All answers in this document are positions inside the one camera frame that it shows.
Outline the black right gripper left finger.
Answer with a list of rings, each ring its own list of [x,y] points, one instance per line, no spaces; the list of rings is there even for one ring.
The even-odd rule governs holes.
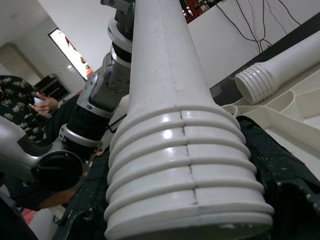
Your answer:
[[[110,149],[97,156],[66,207],[53,240],[106,240],[104,212]]]

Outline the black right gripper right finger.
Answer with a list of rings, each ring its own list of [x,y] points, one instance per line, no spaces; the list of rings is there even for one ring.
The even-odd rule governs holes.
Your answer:
[[[272,228],[241,240],[320,240],[320,180],[254,120],[236,117],[264,199],[274,209]]]

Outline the white plastic table leg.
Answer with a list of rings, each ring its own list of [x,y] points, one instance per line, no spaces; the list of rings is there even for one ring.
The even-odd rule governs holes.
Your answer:
[[[238,240],[273,208],[209,91],[178,0],[136,0],[129,105],[110,144],[107,240]]]
[[[257,104],[283,84],[320,62],[320,30],[265,61],[256,62],[234,77],[243,98]]]

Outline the person's bare hand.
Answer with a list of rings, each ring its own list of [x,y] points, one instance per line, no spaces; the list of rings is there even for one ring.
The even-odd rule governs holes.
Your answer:
[[[35,97],[41,99],[41,103],[30,104],[29,106],[39,115],[47,116],[50,113],[53,113],[59,108],[59,103],[56,99],[52,97],[45,96],[40,92],[35,93]]]

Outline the bright window with red decor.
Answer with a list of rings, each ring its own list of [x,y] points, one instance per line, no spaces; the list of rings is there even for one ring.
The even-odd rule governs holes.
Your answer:
[[[82,54],[74,47],[65,33],[56,27],[49,32],[48,36],[70,62],[71,67],[68,68],[75,69],[86,81],[88,76],[92,73],[92,69]]]

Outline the white plastic table top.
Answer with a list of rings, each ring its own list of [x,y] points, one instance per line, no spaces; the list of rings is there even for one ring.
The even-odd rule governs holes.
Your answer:
[[[320,69],[296,77],[260,104],[240,99],[223,108],[252,119],[320,180]]]

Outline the dark low cabinet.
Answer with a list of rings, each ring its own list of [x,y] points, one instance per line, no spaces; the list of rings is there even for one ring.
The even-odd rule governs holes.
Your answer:
[[[58,102],[70,94],[56,74],[49,74],[33,86],[33,88],[46,97],[56,99]]]

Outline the person in floral shirt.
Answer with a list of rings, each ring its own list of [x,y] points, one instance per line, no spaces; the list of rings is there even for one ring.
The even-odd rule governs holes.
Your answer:
[[[47,116],[39,115],[33,105],[36,91],[24,79],[13,75],[0,75],[0,116],[25,131],[30,140],[39,146],[54,142],[62,125],[72,116],[79,94],[71,97]]]

